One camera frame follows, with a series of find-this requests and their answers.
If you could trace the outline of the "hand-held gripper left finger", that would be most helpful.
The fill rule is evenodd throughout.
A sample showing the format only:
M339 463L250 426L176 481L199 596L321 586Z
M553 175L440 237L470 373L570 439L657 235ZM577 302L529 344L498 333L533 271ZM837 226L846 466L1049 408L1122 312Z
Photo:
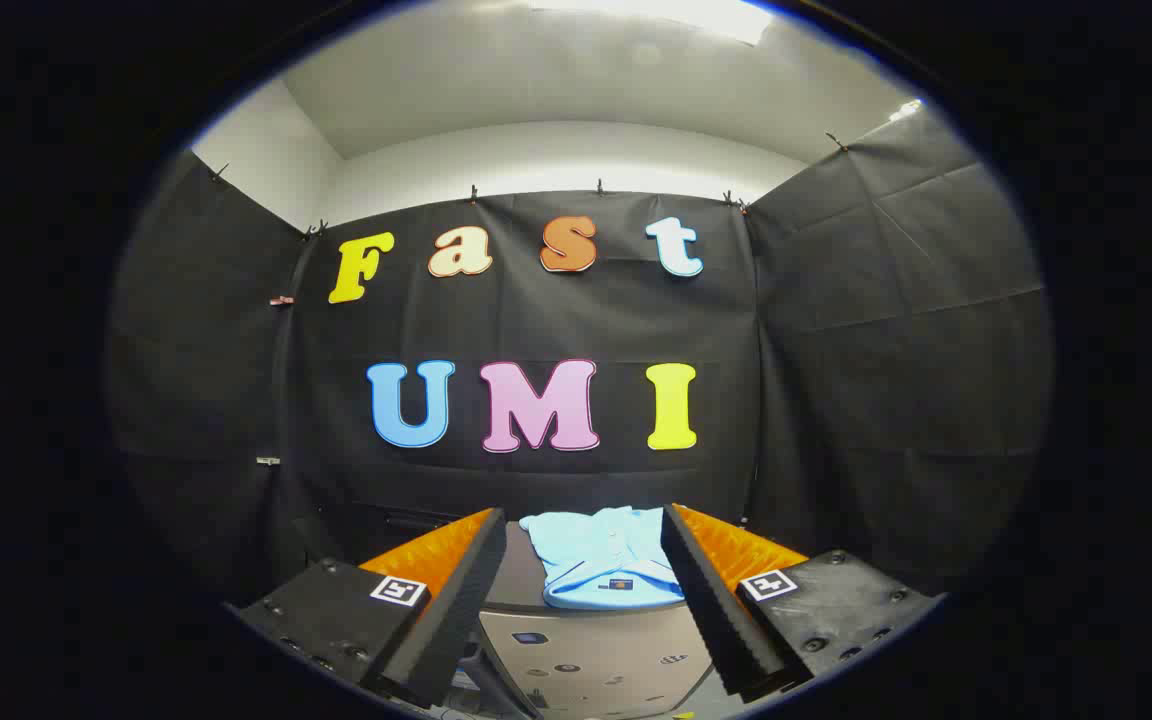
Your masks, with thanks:
M506 555L506 524L492 507L361 564L321 559L236 616L340 682L442 705Z

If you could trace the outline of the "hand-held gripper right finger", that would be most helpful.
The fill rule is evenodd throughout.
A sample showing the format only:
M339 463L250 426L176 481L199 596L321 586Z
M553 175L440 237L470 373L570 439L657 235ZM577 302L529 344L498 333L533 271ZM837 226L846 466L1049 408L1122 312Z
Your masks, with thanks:
M829 679L942 602L849 551L808 558L679 503L664 506L660 546L723 691L742 702Z

